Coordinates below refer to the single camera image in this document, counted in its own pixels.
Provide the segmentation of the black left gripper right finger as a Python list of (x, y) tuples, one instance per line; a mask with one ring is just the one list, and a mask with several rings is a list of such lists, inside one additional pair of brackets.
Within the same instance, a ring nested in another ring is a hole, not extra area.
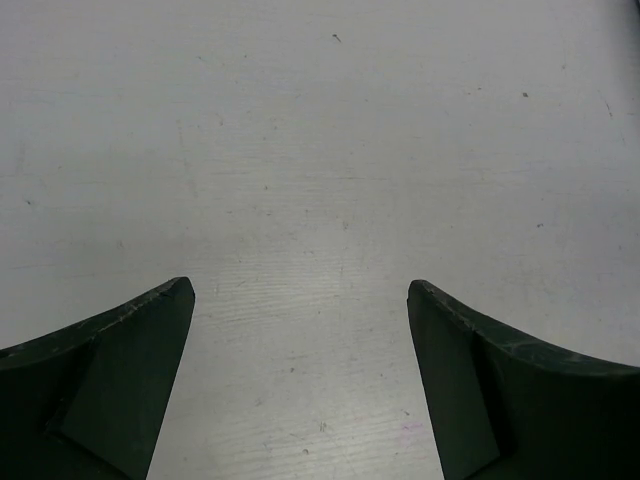
[(477, 312), (424, 280), (407, 308), (448, 479), (635, 479), (639, 370)]

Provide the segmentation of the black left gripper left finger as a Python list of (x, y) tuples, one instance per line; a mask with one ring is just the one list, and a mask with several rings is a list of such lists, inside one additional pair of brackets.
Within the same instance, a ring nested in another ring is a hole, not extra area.
[(194, 306), (177, 277), (2, 349), (2, 478), (146, 478)]

